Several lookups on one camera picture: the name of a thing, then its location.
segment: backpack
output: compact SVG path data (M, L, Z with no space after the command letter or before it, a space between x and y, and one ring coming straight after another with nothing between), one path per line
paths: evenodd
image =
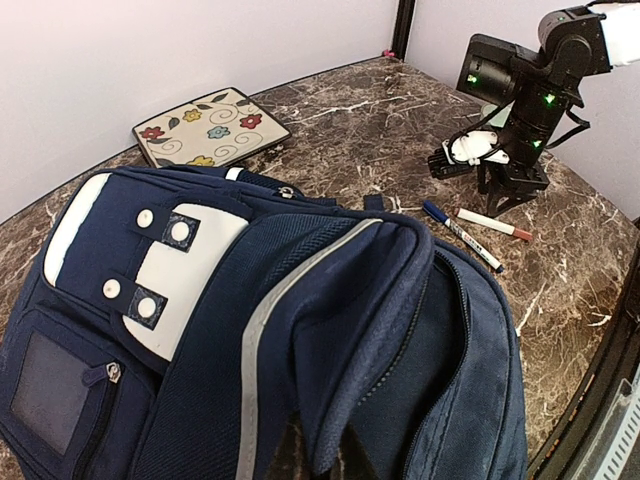
M0 348L27 479L264 478L297 415L382 479L524 478L518 341L493 277L419 221L240 168L93 174Z

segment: white marker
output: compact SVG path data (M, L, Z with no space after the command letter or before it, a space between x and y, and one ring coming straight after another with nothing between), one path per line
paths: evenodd
M519 228L516 228L512 225L499 222L497 220L494 220L493 218L485 217L483 215L470 212L469 210L465 210L464 208L459 208L456 211L456 216L463 220L477 223L478 225L482 225L484 227L492 228L493 230L497 230L498 232L506 233L507 235L521 238L522 240L526 240L527 242L530 242L533 240L533 235L530 234L529 232L525 232L524 230L520 230Z
M465 232L457 223L454 223L445 213L436 207L429 200L425 200L422 206L425 212L427 212L435 221L444 224L449 230L451 230L460 240L469 245L482 259L487 262L496 271L496 273L504 272L504 267L500 262L491 255L486 248L480 245L471 235Z

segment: marble surface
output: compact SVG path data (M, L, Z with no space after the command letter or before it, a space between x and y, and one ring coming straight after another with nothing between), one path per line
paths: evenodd
M438 181L426 159L444 139L477 118L462 94L398 61L375 59L302 79L254 97L289 127L285 143L243 162L291 182L311 196L362 208L362 196L382 193L390 209L427 223L425 198L452 212L482 211L475 176ZM131 149L101 167L142 165ZM638 231L608 200L558 159L545 154L550 187L535 202L501 217L535 235L527 244L498 232L464 227L505 265L498 276L521 334L529 453L540 448L563 413L613 313ZM0 335L31 261L81 178L0 226ZM283 439L271 478L308 478L299 426ZM331 478L368 478L347 468L346 445ZM0 479L19 478L0 445Z

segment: floral tray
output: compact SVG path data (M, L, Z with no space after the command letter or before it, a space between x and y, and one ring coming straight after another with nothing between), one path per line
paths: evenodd
M289 138L291 132L235 88L192 100L133 128L149 163L222 166Z

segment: white wall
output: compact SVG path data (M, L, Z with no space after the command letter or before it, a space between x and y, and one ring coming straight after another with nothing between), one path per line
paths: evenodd
M397 0L0 1L0 222L133 144L131 127L379 55Z
M568 0L418 0L407 62L455 86L474 33L537 51L542 17L577 5ZM639 85L640 64L586 78L580 91L587 107L575 111L591 120L592 129L554 151L631 218L640 216Z

